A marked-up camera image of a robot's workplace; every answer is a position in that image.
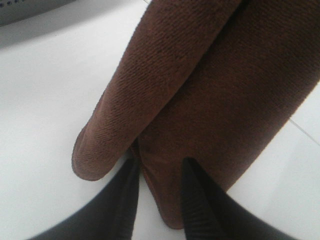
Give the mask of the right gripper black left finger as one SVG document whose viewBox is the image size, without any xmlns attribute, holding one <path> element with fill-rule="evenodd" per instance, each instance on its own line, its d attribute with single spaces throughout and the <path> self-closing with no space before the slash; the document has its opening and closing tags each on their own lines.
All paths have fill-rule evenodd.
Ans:
<svg viewBox="0 0 320 240">
<path fill-rule="evenodd" d="M 127 159 L 88 204 L 35 240 L 130 240 L 139 199 L 139 166 Z"/>
</svg>

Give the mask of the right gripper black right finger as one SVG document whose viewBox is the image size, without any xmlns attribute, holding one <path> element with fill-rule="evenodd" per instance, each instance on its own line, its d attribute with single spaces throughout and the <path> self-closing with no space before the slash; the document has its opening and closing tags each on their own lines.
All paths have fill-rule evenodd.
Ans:
<svg viewBox="0 0 320 240">
<path fill-rule="evenodd" d="M 181 214 L 188 240 L 292 240 L 234 201 L 193 158 L 182 162 Z"/>
</svg>

